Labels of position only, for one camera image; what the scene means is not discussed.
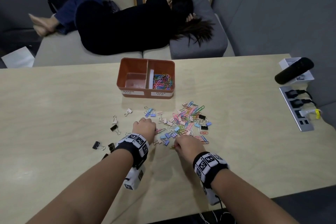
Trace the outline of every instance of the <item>black thermos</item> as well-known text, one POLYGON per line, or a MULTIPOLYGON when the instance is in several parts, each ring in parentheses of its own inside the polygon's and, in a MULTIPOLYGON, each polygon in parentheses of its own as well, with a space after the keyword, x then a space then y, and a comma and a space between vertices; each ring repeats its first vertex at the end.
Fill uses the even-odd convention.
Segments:
POLYGON ((311 61, 309 58, 301 58, 287 67, 285 70, 278 73, 274 79, 279 84, 285 84, 312 69, 313 67, 313 61, 311 61))

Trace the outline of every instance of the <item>white container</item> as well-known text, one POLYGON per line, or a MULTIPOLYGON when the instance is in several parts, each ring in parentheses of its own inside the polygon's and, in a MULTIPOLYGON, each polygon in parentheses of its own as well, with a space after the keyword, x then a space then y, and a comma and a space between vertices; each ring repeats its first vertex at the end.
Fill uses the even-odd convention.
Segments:
MULTIPOLYGON (((294 62, 298 61, 301 58, 285 58, 282 61, 279 62, 279 65, 281 66, 282 70, 285 70, 287 67, 292 65, 294 62)), ((296 77, 295 79, 289 81, 289 84, 300 84, 300 83, 308 83, 314 79, 311 72, 308 70, 307 72, 303 73, 299 77, 296 77)))

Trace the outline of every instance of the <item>black hair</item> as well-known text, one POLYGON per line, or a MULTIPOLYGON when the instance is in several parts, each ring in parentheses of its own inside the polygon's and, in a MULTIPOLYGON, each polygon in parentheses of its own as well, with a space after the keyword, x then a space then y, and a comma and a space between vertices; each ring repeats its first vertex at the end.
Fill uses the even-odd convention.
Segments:
POLYGON ((180 39, 183 36, 189 38, 194 36, 195 43, 199 46, 203 41, 209 41, 212 38, 214 25, 210 21, 203 21, 201 18, 194 18, 190 22, 186 22, 189 14, 194 12, 193 0, 171 0, 173 24, 176 28, 171 39, 180 39))

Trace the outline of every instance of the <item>black bag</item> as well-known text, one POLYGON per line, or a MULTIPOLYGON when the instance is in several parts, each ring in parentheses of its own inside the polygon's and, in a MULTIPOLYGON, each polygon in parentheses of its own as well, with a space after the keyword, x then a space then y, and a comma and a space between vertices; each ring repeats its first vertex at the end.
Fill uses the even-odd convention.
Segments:
MULTIPOLYGON (((53 14, 55 14, 68 0, 48 0, 48 5, 53 14)), ((104 7, 112 13, 120 11, 119 6, 112 0, 102 0, 104 7)))

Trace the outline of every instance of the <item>table surface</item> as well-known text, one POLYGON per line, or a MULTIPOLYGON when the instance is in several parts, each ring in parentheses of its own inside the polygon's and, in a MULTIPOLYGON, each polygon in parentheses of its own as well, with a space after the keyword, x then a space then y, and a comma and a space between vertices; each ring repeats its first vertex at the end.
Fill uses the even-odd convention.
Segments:
MULTIPOLYGON (((336 131, 315 120, 314 131, 300 132, 274 81, 287 57, 175 60, 170 100, 123 97, 119 63, 1 69, 0 222, 28 221, 108 152, 93 150, 95 141, 119 141, 144 106, 170 118, 191 100, 205 105, 202 114, 212 122, 206 149, 268 197, 336 184, 336 131), (127 108, 133 113, 125 117, 127 108), (120 136, 110 130, 114 115, 120 136)), ((219 208, 208 205, 197 176, 169 147, 151 146, 145 166, 140 187, 121 188, 103 223, 149 223, 219 208)))

